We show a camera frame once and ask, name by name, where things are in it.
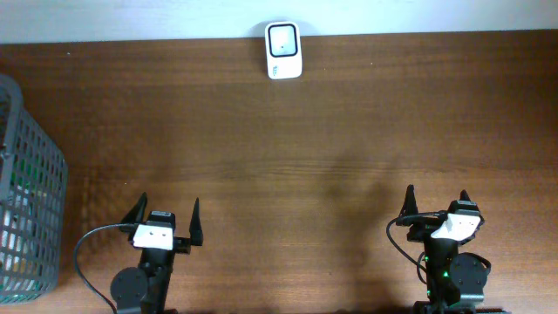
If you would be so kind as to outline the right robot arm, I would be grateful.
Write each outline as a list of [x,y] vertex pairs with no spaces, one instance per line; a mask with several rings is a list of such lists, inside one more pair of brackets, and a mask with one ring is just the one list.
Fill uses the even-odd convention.
[[484,301],[483,289],[491,263],[459,247],[472,241],[485,222],[478,205],[463,190],[447,210],[420,213],[414,186],[405,191],[405,200],[395,223],[409,229],[406,239],[424,245],[414,262],[424,271],[427,299],[417,301],[414,313],[474,313]]

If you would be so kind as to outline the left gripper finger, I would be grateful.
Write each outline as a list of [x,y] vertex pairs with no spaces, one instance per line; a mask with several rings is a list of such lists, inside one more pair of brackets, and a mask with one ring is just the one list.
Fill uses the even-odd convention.
[[202,246],[203,245],[203,231],[201,226],[201,216],[200,216],[200,200],[196,199],[194,203],[194,209],[189,224],[189,234],[190,234],[190,245],[191,246]]
[[119,231],[123,233],[133,232],[134,227],[143,222],[146,205],[147,193],[144,192],[141,194],[135,205],[121,220],[120,223],[122,224],[122,226],[119,228]]

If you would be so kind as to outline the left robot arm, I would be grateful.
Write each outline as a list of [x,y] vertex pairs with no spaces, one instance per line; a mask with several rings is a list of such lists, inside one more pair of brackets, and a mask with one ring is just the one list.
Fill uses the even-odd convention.
[[174,270],[174,258],[188,255],[191,248],[203,244],[200,201],[194,202],[189,236],[175,234],[176,217],[172,212],[152,211],[145,214],[147,194],[142,194],[121,220],[119,230],[128,242],[141,251],[135,267],[121,270],[112,280],[110,292],[118,313],[176,313],[166,307],[167,293]]

